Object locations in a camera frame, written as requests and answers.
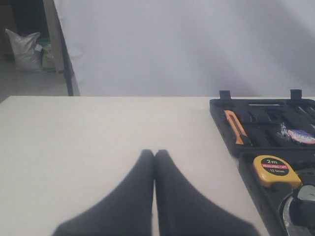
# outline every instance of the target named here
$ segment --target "open tool case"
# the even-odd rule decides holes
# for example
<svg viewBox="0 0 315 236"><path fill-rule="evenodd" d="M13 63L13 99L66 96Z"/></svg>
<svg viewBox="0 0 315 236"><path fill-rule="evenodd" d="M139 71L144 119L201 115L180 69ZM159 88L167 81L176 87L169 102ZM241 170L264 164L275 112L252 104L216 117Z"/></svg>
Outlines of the open tool case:
<svg viewBox="0 0 315 236"><path fill-rule="evenodd" d="M315 185L315 101L302 99L298 89L291 90L290 99L232 99L230 91L220 91L219 99L210 100L210 113L228 150L239 159L239 172L269 234L287 236L285 201L297 198L298 190L280 181L263 186L253 163L261 155L276 156L300 174L301 186ZM293 225L310 234L302 230L290 236L315 235L313 205L292 201Z"/></svg>

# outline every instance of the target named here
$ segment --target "black tool case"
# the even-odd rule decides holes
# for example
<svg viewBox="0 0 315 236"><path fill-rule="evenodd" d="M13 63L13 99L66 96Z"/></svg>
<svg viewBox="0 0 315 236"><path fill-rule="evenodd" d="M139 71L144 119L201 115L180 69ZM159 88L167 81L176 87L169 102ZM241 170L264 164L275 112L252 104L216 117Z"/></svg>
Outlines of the black tool case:
<svg viewBox="0 0 315 236"><path fill-rule="evenodd" d="M236 144L236 135L225 110L233 111L244 128L248 140ZM272 155L285 160L294 171L315 167L315 144L304 144L282 136L281 124L289 130L303 130L315 137L315 101L302 98L302 91L291 90L290 99L232 99L230 91L220 91L219 99L210 100L213 117L229 152L239 159L239 172L271 236L286 236L280 212L284 199L292 194L287 183L272 188L260 184L253 167L259 155ZM294 214L292 220L303 225Z"/></svg>

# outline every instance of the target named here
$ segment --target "white table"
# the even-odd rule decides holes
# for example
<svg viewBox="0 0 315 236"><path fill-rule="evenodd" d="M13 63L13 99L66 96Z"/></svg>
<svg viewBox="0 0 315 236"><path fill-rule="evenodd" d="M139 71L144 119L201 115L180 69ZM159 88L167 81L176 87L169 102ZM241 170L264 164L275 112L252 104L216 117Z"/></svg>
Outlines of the white table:
<svg viewBox="0 0 315 236"><path fill-rule="evenodd" d="M209 99L8 98L0 104L0 235L50 236L113 190L142 149L161 148L203 195L267 236Z"/></svg>

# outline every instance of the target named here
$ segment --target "white backdrop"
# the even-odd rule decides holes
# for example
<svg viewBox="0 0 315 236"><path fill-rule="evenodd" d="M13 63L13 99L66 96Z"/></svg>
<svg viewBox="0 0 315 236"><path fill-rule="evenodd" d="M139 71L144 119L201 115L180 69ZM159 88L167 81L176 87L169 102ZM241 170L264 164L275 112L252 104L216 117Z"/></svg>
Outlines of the white backdrop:
<svg viewBox="0 0 315 236"><path fill-rule="evenodd" d="M81 95L314 95L314 0L55 4Z"/></svg>

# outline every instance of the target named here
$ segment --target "tape measure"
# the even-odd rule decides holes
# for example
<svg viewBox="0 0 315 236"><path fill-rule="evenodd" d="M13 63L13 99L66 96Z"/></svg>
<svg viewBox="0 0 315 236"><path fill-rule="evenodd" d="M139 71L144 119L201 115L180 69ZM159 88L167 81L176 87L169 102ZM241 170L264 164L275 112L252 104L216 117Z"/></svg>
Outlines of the tape measure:
<svg viewBox="0 0 315 236"><path fill-rule="evenodd" d="M292 167L276 156L261 155L254 159L254 168L258 174L261 185L269 188L275 182L289 183L297 189L302 182Z"/></svg>

